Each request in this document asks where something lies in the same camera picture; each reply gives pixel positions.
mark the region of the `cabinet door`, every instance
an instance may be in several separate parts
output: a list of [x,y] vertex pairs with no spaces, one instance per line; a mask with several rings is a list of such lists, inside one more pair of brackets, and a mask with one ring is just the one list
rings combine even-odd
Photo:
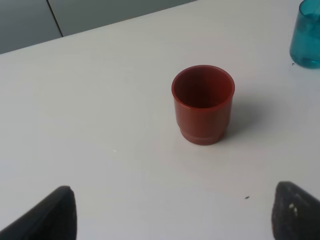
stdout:
[[195,0],[48,0],[63,36],[113,24]]
[[60,37],[46,0],[0,0],[0,54]]

